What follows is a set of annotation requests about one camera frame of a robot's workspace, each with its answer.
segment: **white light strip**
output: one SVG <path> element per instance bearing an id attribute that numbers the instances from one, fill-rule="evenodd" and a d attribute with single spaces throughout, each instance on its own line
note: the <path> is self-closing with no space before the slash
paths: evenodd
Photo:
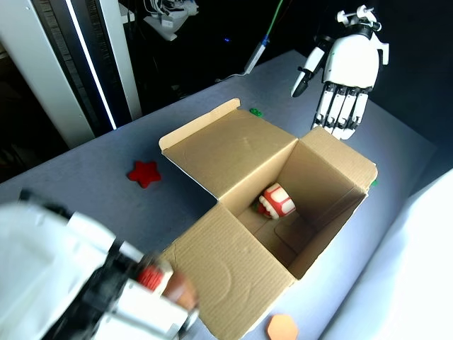
<path id="1" fill-rule="evenodd" d="M 71 0 L 66 0 L 66 5 L 68 6 L 69 14 L 71 15 L 72 22 L 74 23 L 74 27 L 75 27 L 77 35 L 80 39 L 80 43 L 82 45 L 82 50 L 84 51 L 86 61 L 88 62 L 88 66 L 90 67 L 91 74 L 93 75 L 93 78 L 94 78 L 94 82 L 96 83 L 96 87 L 98 88 L 99 94 L 101 95 L 101 99 L 104 104 L 105 110 L 107 111 L 108 119 L 110 120 L 110 124 L 112 125 L 112 128 L 114 130 L 116 130 L 115 121 L 113 120 L 112 113 L 110 112 L 110 108 L 108 107 L 107 99 L 105 99 L 104 91 L 102 90 L 101 83 L 99 82 L 98 74 L 96 73 L 96 70 L 94 69 L 93 61 L 91 60 L 90 53 L 88 52 L 88 48 L 86 46 L 84 36 L 82 35 L 79 21 L 77 20 L 76 12 L 74 11 L 74 7 L 72 6 Z"/>

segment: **open cardboard box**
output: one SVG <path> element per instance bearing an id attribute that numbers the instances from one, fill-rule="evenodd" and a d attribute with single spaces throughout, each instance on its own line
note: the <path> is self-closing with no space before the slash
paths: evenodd
<path id="1" fill-rule="evenodd" d="M 302 278 L 360 203 L 376 166 L 317 128 L 301 139 L 232 99 L 162 137 L 163 154 L 218 203 L 163 256 L 200 295 L 218 339 L 239 339 Z M 297 211 L 269 220 L 250 209 L 278 182 Z"/>

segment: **gray table surface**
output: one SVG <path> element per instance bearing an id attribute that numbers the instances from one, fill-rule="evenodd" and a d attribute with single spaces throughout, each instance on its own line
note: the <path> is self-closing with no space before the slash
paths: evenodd
<path id="1" fill-rule="evenodd" d="M 264 119 L 293 135 L 306 134 L 322 85 L 318 74 L 302 96 L 289 96 L 304 61 L 295 51 L 285 53 L 248 76 L 232 77 L 77 147 L 1 184 L 0 203 L 31 188 L 99 220 L 143 252 L 162 250 L 215 201 L 161 156 L 159 138 L 234 97 L 242 108 L 258 108 Z M 435 151 L 372 102 L 347 144 L 377 164 L 379 183 L 303 279 L 276 302 L 271 314 L 291 315 L 301 339 L 320 337 Z M 157 161 L 162 181 L 146 190 L 129 181 L 134 160 Z M 266 322 L 245 339 L 266 339 Z M 201 322 L 191 335 L 212 338 Z"/>

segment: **red star-shaped object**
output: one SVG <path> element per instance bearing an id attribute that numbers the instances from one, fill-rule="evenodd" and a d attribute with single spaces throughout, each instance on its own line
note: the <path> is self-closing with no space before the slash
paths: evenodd
<path id="1" fill-rule="evenodd" d="M 136 161 L 134 170 L 128 173 L 127 177 L 131 181 L 138 182 L 143 189 L 148 188 L 151 182 L 161 180 L 161 174 L 157 171 L 155 161 L 149 163 Z"/>

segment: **robotic hand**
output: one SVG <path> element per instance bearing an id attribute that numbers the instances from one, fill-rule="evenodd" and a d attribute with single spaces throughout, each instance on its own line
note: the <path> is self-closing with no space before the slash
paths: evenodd
<path id="1" fill-rule="evenodd" d="M 300 96 L 325 63 L 324 89 L 312 128 L 322 126 L 339 140 L 351 137 L 361 123 L 379 69 L 389 63 L 389 44 L 377 38 L 375 32 L 382 26 L 372 11 L 364 5 L 355 13 L 338 12 L 336 19 L 348 34 L 335 41 L 320 37 L 305 66 L 298 68 L 291 91 L 291 96 Z"/>

